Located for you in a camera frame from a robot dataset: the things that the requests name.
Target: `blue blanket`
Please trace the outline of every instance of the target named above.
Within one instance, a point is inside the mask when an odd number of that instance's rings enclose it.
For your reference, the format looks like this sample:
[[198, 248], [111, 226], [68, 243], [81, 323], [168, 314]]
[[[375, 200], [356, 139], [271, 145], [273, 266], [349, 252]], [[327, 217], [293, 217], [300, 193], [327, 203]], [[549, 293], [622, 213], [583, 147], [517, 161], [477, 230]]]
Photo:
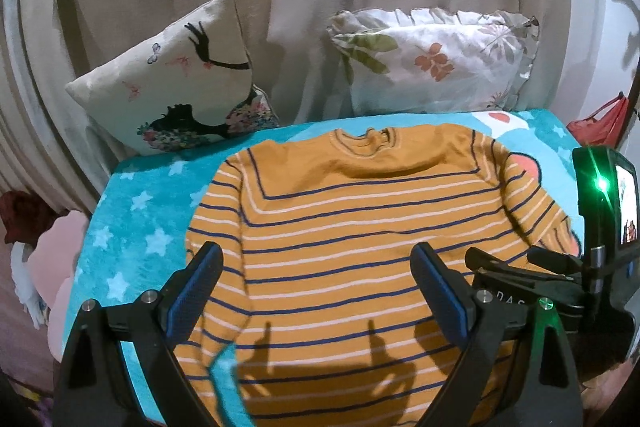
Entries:
[[[256, 132], [179, 154], [142, 156], [123, 162], [102, 195], [78, 260], [66, 315], [68, 337], [81, 303], [95, 298], [103, 306], [130, 302], [149, 288], [159, 289], [184, 267], [184, 233], [218, 166], [230, 155], [264, 140], [313, 138], [336, 128], [358, 136], [368, 128], [457, 123], [492, 136], [512, 152], [529, 156], [542, 186], [573, 223], [578, 242], [584, 224], [578, 215], [571, 151], [578, 147], [562, 123], [546, 110], [504, 113], [395, 114], [325, 121]], [[135, 350], [123, 343], [132, 383], [146, 415], [162, 416], [142, 375]], [[234, 380], [234, 346], [217, 359], [211, 376], [230, 427], [252, 427]]]

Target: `striped sweater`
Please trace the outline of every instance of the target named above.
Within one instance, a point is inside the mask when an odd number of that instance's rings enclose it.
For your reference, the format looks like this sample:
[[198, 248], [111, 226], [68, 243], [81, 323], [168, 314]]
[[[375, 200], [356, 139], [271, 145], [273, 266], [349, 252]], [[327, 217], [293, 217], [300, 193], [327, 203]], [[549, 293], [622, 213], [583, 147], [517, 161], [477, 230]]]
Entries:
[[209, 367], [235, 342], [257, 426], [388, 427], [417, 421], [459, 356], [415, 285], [413, 245], [428, 241], [470, 280], [471, 246], [522, 267], [530, 245], [570, 251], [573, 238], [505, 147], [444, 124], [240, 152], [193, 216], [188, 260], [206, 241], [222, 247], [224, 271], [175, 354], [216, 420]]

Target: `floral pillow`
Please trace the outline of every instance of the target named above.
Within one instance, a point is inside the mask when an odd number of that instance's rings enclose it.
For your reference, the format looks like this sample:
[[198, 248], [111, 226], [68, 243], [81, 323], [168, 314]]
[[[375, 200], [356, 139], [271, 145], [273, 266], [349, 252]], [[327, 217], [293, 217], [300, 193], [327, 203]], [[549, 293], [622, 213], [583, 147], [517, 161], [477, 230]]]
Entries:
[[357, 116], [513, 108], [538, 50], [535, 18], [440, 8], [340, 12], [328, 28]]
[[234, 0], [211, 0], [66, 86], [87, 113], [143, 155], [278, 126], [252, 84]]

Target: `pink cloth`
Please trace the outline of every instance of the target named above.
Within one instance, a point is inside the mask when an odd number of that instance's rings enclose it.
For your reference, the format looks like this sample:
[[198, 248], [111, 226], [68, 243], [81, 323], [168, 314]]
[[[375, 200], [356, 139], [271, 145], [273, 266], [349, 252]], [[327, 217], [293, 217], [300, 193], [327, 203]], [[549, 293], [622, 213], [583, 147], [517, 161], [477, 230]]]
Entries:
[[87, 217], [76, 210], [59, 217], [53, 227], [40, 236], [27, 260], [33, 285], [49, 308], [53, 308], [64, 280], [74, 276], [88, 226]]
[[38, 246], [27, 260], [33, 285], [51, 308], [47, 341], [51, 354], [58, 361], [62, 360], [62, 335], [76, 262], [88, 226], [87, 217], [76, 210], [59, 217], [53, 227], [40, 236]]

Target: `blue gripper pad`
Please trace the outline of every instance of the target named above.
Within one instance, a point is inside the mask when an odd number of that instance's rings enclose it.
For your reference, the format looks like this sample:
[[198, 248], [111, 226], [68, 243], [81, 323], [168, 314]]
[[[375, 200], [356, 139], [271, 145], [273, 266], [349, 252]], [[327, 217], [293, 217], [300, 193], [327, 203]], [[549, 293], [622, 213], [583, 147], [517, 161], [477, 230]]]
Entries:
[[410, 265], [442, 334], [451, 344], [465, 349], [476, 322], [471, 286], [460, 273], [447, 268], [428, 243], [414, 247]]
[[222, 250], [216, 243], [207, 242], [187, 268], [175, 272], [162, 288], [158, 316], [171, 350], [189, 339], [222, 268]]

